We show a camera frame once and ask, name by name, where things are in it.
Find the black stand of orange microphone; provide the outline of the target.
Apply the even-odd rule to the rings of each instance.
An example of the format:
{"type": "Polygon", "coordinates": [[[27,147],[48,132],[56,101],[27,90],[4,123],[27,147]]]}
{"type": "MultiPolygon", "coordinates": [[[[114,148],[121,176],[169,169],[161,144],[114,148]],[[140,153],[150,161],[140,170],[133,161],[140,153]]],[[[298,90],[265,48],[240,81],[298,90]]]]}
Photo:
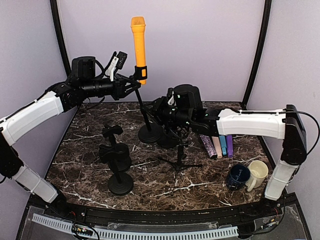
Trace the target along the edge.
{"type": "MultiPolygon", "coordinates": [[[[146,80],[147,75],[147,66],[135,66],[133,79],[142,83],[142,80],[146,80]]],[[[150,144],[157,142],[161,136],[161,127],[156,123],[150,123],[146,109],[144,108],[143,101],[138,90],[135,91],[137,100],[139,102],[140,111],[143,116],[145,125],[140,128],[138,131],[138,138],[142,143],[150,144]]]]}

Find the black tripod shock-mount stand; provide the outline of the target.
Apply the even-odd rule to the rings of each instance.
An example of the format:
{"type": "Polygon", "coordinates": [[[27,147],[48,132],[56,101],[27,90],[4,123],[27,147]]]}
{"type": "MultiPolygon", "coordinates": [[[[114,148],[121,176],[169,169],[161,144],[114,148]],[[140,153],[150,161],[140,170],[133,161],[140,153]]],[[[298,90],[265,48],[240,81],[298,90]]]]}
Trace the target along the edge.
{"type": "Polygon", "coordinates": [[[176,160],[172,161],[172,160],[165,159],[161,156],[158,157],[159,161],[169,164],[174,170],[174,187],[172,190],[170,190],[170,195],[173,196],[174,189],[178,186],[178,180],[182,175],[182,173],[185,170],[188,170],[191,168],[202,168],[203,164],[188,164],[184,162],[184,160],[187,157],[187,154],[185,153],[185,148],[189,146],[189,142],[188,140],[186,140],[186,138],[189,135],[189,132],[183,133],[182,129],[180,130],[178,130],[177,128],[172,129],[167,126],[163,126],[162,131],[163,130],[172,132],[178,138],[178,145],[176,146],[177,147],[176,160]]]}

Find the black stand of purple microphone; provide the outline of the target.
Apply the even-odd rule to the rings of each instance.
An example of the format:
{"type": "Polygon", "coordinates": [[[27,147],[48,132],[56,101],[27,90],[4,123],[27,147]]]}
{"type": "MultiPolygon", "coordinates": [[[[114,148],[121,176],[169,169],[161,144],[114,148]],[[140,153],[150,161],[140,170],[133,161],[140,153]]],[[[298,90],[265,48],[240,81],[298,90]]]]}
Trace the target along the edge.
{"type": "Polygon", "coordinates": [[[156,143],[162,148],[171,149],[178,145],[179,140],[171,131],[163,130],[160,139],[156,143]]]}

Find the glitter silver-head microphone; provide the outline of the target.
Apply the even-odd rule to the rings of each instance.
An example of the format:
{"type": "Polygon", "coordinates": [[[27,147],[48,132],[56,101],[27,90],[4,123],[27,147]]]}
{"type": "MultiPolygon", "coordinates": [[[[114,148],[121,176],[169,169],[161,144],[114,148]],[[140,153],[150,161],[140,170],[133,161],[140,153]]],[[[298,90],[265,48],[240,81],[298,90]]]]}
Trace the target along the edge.
{"type": "Polygon", "coordinates": [[[210,159],[217,157],[217,152],[216,152],[216,149],[213,145],[211,138],[209,136],[202,135],[202,134],[200,134],[199,136],[200,136],[200,139],[203,143],[203,146],[208,154],[208,157],[210,159]]]}

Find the beige microphone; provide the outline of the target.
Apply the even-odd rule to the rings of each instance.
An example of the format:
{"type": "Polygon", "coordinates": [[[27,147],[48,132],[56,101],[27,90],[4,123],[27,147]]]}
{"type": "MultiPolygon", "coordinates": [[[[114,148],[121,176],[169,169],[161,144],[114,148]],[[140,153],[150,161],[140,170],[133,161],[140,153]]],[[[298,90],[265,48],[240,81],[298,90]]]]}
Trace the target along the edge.
{"type": "Polygon", "coordinates": [[[216,151],[217,159],[222,159],[223,158],[223,153],[222,153],[222,148],[221,148],[219,137],[218,136],[212,136],[211,138],[212,138],[213,146],[214,146],[215,151],[216,151]]]}

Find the orange microphone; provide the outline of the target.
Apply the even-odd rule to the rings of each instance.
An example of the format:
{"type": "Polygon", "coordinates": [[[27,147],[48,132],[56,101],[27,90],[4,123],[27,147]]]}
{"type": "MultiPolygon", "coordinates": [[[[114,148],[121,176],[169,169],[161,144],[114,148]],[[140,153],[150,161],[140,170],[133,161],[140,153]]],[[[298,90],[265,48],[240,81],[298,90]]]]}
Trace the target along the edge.
{"type": "Polygon", "coordinates": [[[145,49],[146,23],[143,16],[134,16],[131,19],[131,31],[133,33],[135,50],[135,76],[142,85],[147,83],[148,72],[145,49]]]}

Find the blue microphone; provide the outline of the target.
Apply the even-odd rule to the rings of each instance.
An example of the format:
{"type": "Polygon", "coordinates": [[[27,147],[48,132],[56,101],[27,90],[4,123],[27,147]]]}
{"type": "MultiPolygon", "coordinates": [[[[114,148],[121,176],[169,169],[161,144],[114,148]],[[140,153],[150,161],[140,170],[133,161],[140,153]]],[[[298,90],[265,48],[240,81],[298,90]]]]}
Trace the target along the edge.
{"type": "Polygon", "coordinates": [[[225,137],[224,135],[220,135],[220,136],[219,136],[219,142],[220,142],[220,147],[221,147],[222,155],[223,155],[223,156],[227,156],[227,155],[228,155],[228,150],[227,150],[226,137],[225,137]]]}

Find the purple microphone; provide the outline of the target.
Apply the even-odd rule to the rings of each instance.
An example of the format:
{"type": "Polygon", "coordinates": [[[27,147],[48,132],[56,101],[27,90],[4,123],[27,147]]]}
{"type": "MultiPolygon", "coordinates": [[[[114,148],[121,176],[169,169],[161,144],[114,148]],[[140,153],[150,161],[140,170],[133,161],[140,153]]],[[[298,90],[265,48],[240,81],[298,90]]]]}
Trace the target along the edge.
{"type": "Polygon", "coordinates": [[[225,139],[226,139],[226,146],[227,146],[227,155],[229,158],[232,158],[234,155],[233,137],[232,135],[227,135],[225,139]]]}

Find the black stand of blue microphone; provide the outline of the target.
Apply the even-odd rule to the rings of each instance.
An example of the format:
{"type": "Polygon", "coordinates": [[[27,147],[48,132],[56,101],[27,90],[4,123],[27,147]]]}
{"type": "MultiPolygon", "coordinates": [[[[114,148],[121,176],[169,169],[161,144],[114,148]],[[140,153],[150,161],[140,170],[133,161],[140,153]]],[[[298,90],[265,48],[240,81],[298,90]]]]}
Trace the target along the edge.
{"type": "Polygon", "coordinates": [[[113,175],[108,180],[108,188],[111,193],[117,196],[127,195],[134,187],[133,178],[126,172],[119,172],[115,166],[113,175]]]}

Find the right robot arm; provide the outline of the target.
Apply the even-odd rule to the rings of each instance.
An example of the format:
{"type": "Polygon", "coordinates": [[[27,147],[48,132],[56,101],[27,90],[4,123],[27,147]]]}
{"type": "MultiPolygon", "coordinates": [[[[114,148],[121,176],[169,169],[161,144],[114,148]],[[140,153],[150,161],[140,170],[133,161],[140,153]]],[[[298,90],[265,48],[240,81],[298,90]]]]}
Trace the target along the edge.
{"type": "Polygon", "coordinates": [[[252,135],[282,140],[282,154],[266,185],[265,198],[255,205],[255,213],[260,217],[274,210],[274,201],[280,198],[310,153],[300,118],[303,112],[292,104],[262,111],[204,108],[199,88],[181,84],[154,100],[150,114],[159,125],[186,127],[209,137],[252,135]]]}

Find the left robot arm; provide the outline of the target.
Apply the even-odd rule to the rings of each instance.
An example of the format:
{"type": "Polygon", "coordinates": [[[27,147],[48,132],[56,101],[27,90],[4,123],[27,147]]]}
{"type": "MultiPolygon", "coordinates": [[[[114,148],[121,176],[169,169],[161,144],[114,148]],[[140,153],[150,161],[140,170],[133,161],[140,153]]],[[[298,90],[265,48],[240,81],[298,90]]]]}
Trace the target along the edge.
{"type": "Polygon", "coordinates": [[[101,64],[94,56],[77,57],[72,60],[71,73],[65,81],[53,84],[39,98],[0,120],[1,175],[51,204],[51,210],[60,218],[71,213],[70,206],[62,200],[63,194],[29,168],[13,145],[43,122],[80,106],[86,99],[112,96],[119,100],[140,88],[140,80],[147,78],[145,67],[135,66],[129,77],[117,73],[126,58],[125,53],[117,53],[96,75],[96,66],[101,64]]]}

